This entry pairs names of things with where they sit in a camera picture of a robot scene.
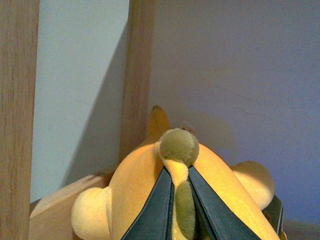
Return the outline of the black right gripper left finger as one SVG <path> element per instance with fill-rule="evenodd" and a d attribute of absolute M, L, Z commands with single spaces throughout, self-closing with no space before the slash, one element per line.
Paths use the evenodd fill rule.
<path fill-rule="evenodd" d="M 123 240 L 170 240 L 175 188 L 163 168 L 141 212 L 123 235 Z"/>

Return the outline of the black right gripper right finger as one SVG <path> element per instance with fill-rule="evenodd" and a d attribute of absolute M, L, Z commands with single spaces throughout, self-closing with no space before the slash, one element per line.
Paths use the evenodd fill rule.
<path fill-rule="evenodd" d="M 210 187 L 195 167 L 188 169 L 188 182 L 208 236 L 212 240 L 259 240 Z"/>

